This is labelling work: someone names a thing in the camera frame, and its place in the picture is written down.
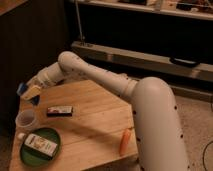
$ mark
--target shelf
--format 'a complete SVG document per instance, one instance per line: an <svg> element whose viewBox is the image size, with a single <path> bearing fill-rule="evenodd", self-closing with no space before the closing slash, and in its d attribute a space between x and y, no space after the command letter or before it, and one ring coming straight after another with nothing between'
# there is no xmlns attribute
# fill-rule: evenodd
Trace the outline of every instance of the shelf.
<svg viewBox="0 0 213 171"><path fill-rule="evenodd" d="M78 0L79 4L94 5L94 6L104 6L110 8L141 11L158 13L172 16L196 18L201 20L213 20L213 6L210 5L194 5L194 4L184 4L178 3L178 0L148 0L146 5L134 4L134 3L123 3L117 0ZM185 6L192 6L190 11L177 9L177 4L182 4Z"/></svg>

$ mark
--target floor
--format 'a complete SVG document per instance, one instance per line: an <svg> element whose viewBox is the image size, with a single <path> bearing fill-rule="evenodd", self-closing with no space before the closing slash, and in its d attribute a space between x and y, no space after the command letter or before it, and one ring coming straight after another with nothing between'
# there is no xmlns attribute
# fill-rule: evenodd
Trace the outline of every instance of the floor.
<svg viewBox="0 0 213 171"><path fill-rule="evenodd" d="M73 74L72 78L64 83L87 79ZM213 112L210 102L176 96L181 124L187 147L192 171L213 171ZM0 137L0 166L2 171L7 171L10 163L13 137ZM138 157L132 156L118 162L106 164L89 171L139 171Z"/></svg>

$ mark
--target wire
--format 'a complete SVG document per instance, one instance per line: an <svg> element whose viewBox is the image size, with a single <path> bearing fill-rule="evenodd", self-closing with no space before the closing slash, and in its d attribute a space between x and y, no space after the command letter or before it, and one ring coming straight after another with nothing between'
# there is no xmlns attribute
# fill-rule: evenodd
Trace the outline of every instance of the wire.
<svg viewBox="0 0 213 171"><path fill-rule="evenodd" d="M203 150L203 156L202 156L202 160L203 160L203 167L205 169L205 171L208 171L207 168L206 168L206 164L205 164L205 155L206 155L206 150L207 148L209 147L209 145L213 144L213 141L210 141L204 148Z"/></svg>

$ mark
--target wall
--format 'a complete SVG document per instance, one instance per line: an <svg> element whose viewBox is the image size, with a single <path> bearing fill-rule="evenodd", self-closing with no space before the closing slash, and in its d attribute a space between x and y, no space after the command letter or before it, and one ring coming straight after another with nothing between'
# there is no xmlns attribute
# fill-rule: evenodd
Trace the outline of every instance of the wall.
<svg viewBox="0 0 213 171"><path fill-rule="evenodd" d="M0 130L14 131L18 84L55 62L68 37L63 0L31 0L0 16Z"/></svg>

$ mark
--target orange carrot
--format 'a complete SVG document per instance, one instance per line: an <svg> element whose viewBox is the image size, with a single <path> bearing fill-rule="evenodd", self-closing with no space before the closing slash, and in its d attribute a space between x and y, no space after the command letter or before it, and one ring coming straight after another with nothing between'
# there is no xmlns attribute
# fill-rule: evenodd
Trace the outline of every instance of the orange carrot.
<svg viewBox="0 0 213 171"><path fill-rule="evenodd" d="M126 152L127 145L131 137L131 130L125 129L120 142L119 155L123 156Z"/></svg>

